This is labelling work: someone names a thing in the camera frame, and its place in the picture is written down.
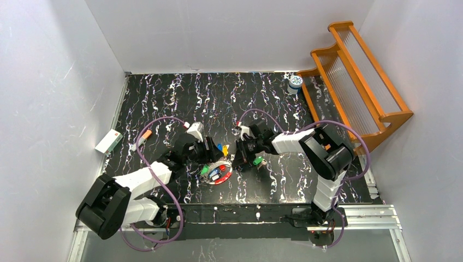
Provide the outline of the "keyring with coloured tags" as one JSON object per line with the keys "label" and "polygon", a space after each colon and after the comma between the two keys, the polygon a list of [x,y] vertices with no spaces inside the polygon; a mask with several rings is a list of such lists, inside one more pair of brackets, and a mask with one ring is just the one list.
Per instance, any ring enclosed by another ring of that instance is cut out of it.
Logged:
{"label": "keyring with coloured tags", "polygon": [[209,185],[219,185],[225,183],[233,174],[231,163],[230,145],[222,146],[224,157],[210,165],[205,165],[199,175],[199,181]]}

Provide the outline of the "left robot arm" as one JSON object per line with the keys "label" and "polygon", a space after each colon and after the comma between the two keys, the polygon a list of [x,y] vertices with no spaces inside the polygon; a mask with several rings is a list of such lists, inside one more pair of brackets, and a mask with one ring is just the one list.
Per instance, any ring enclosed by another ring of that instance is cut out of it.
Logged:
{"label": "left robot arm", "polygon": [[76,217],[103,240],[128,224],[145,221],[162,226],[168,221],[165,203],[145,193],[177,179],[188,164],[214,163],[223,156],[211,137],[200,141],[182,134],[174,147],[150,166],[122,176],[100,175],[77,208]]}

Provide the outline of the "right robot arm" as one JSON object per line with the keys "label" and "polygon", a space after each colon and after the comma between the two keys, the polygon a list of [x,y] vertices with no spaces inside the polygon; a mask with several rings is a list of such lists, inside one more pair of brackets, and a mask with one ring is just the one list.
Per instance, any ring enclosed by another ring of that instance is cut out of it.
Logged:
{"label": "right robot arm", "polygon": [[251,164],[261,152],[273,155],[303,153],[318,174],[312,204],[328,212],[336,204],[337,192],[355,158],[352,147],[338,134],[338,127],[345,125],[322,120],[294,132],[274,132],[264,120],[256,120],[250,126],[239,122],[239,138],[229,148],[234,155],[232,166]]}

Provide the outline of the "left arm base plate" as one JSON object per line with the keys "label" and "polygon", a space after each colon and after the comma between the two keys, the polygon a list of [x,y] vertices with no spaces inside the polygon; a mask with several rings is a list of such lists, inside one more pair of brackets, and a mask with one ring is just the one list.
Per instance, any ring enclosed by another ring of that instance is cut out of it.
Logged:
{"label": "left arm base plate", "polygon": [[136,227],[147,228],[178,228],[180,224],[180,213],[177,209],[161,209],[152,220],[135,222]]}

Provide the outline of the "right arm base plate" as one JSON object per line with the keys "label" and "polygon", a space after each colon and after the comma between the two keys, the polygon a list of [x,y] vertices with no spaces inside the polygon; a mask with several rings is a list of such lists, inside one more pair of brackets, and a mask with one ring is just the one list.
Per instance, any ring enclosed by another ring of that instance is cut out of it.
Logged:
{"label": "right arm base plate", "polygon": [[281,220],[286,220],[296,228],[322,227],[327,229],[328,226],[340,227],[342,222],[348,225],[347,215],[343,208],[338,208],[338,212],[333,209],[327,212],[311,209],[310,207],[293,208],[288,215],[284,215]]}

